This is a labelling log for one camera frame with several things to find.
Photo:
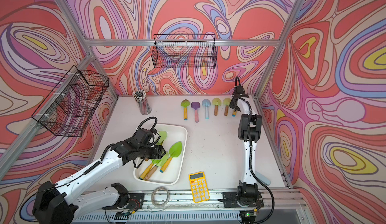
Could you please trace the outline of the green wooden-handle shovel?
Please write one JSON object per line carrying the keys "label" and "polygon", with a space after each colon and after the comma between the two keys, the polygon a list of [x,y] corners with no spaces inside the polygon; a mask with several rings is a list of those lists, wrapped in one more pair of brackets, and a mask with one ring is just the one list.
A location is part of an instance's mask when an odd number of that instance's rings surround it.
{"label": "green wooden-handle shovel", "polygon": [[223,100],[223,105],[225,106],[224,115],[227,116],[229,112],[229,106],[231,103],[231,98],[225,98]]}
{"label": "green wooden-handle shovel", "polygon": [[161,160],[155,164],[154,167],[148,172],[148,174],[145,176],[145,180],[149,180],[151,176],[158,170],[158,168],[162,167],[166,161],[169,159],[169,153],[166,152],[166,154],[161,158]]}

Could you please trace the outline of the green shovel wooden handle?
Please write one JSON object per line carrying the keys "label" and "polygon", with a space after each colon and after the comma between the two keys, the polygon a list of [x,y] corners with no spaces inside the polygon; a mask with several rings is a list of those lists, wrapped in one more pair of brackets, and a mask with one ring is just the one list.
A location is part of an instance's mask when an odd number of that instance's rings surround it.
{"label": "green shovel wooden handle", "polygon": [[219,98],[214,98],[212,100],[212,104],[214,105],[214,115],[217,116],[218,115],[218,109],[219,109],[219,106],[221,106],[222,101]]}

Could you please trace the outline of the light blue shovel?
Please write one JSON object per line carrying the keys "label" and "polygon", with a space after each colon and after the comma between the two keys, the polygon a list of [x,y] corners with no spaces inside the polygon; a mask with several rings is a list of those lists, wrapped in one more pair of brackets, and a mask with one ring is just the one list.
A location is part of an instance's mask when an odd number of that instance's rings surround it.
{"label": "light blue shovel", "polygon": [[211,101],[209,99],[204,99],[202,105],[205,108],[205,118],[209,119],[209,107],[211,106]]}

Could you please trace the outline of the green shovel blue-tip handle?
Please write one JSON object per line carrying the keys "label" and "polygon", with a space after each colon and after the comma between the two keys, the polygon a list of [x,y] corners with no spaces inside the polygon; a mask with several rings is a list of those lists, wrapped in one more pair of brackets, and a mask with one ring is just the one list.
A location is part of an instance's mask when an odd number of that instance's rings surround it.
{"label": "green shovel blue-tip handle", "polygon": [[173,144],[171,146],[171,148],[169,150],[170,157],[167,159],[167,161],[164,163],[164,165],[160,169],[161,173],[164,173],[166,171],[166,169],[170,165],[172,159],[177,158],[181,154],[182,150],[183,150],[183,144],[181,141],[176,142],[175,144]]}

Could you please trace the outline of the purple shovel pink handle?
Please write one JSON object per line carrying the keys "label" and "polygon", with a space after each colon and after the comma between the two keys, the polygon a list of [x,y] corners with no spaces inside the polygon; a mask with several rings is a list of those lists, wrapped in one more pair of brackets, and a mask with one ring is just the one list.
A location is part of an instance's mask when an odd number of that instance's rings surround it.
{"label": "purple shovel pink handle", "polygon": [[191,103],[191,108],[195,111],[195,122],[196,122],[196,123],[199,122],[199,113],[198,113],[198,110],[199,110],[200,107],[201,107],[201,105],[200,105],[200,103],[197,102],[197,101]]}

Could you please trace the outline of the green shovel yellow handle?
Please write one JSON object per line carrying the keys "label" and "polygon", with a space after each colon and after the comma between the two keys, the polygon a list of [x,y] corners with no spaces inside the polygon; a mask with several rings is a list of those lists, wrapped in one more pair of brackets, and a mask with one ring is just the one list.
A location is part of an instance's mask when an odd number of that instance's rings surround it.
{"label": "green shovel yellow handle", "polygon": [[181,107],[184,108],[184,120],[188,120],[188,111],[187,108],[190,106],[190,101],[185,99],[181,102]]}

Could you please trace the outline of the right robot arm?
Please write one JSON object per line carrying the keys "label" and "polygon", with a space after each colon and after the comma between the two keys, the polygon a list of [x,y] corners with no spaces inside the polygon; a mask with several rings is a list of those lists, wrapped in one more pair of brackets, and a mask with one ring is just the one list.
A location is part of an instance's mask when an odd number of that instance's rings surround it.
{"label": "right robot arm", "polygon": [[236,85],[232,93],[230,108],[241,113],[238,138],[243,142],[244,171],[237,187],[237,198],[260,200],[258,185],[272,195],[269,180],[255,171],[256,147],[262,133],[262,116],[255,113],[247,100],[249,96],[241,85]]}

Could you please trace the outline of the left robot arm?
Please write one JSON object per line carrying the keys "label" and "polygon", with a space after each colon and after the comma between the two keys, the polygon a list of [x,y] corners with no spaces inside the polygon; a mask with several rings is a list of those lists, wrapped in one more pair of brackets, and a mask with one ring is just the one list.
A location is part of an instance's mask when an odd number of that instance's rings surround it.
{"label": "left robot arm", "polygon": [[96,182],[125,164],[141,159],[161,159],[166,151],[159,145],[162,134],[139,128],[132,137],[108,145],[101,157],[56,183],[46,181],[37,191],[32,213],[40,224],[70,224],[74,219],[104,207],[126,209],[130,195],[120,183],[85,194]]}

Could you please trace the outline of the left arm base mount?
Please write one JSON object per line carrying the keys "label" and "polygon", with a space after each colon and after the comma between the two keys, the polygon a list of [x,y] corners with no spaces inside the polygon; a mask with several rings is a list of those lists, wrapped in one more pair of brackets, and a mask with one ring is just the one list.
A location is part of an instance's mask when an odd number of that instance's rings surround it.
{"label": "left arm base mount", "polygon": [[124,197],[119,197],[116,204],[113,206],[103,207],[103,210],[114,210],[119,212],[132,212],[142,209],[145,194],[142,192],[130,192]]}

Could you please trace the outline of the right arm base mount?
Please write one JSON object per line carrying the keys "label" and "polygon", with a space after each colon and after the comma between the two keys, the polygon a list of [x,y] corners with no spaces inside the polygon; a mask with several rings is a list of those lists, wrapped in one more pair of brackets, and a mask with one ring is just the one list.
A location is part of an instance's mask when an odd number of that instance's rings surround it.
{"label": "right arm base mount", "polygon": [[264,202],[261,192],[257,192],[256,197],[238,197],[237,192],[223,192],[219,199],[225,208],[263,208]]}

